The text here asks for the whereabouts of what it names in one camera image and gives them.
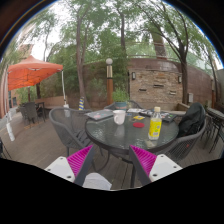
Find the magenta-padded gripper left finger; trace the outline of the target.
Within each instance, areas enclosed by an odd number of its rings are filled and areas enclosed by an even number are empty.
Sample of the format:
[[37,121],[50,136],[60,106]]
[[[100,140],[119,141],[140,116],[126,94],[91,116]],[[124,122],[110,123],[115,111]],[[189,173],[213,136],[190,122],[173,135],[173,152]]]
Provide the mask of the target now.
[[68,157],[60,156],[46,168],[46,171],[82,186],[94,153],[94,147],[90,145]]

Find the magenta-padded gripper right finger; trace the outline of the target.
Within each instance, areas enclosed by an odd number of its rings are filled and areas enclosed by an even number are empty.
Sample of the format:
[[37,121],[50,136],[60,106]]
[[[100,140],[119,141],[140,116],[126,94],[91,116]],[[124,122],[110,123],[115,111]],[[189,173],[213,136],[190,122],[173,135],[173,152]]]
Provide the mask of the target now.
[[154,155],[130,145],[129,155],[143,186],[181,170],[181,167],[165,154]]

